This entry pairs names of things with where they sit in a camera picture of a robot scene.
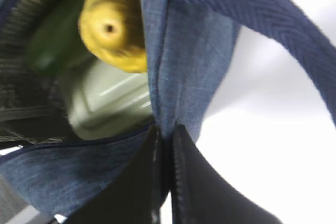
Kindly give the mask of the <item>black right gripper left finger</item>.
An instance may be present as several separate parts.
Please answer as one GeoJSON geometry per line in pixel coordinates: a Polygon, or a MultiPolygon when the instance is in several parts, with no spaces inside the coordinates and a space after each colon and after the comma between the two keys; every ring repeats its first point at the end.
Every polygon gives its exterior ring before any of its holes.
{"type": "Polygon", "coordinates": [[[162,205],[162,139],[152,126],[122,173],[66,223],[160,223],[162,205]]]}

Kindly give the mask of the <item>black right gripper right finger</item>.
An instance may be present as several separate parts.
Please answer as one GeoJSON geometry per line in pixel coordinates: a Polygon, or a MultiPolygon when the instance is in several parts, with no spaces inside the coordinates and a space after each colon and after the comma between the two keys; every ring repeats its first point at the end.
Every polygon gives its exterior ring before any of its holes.
{"type": "Polygon", "coordinates": [[[200,153],[183,125],[174,129],[173,162],[173,223],[281,222],[232,187],[200,153]]]}

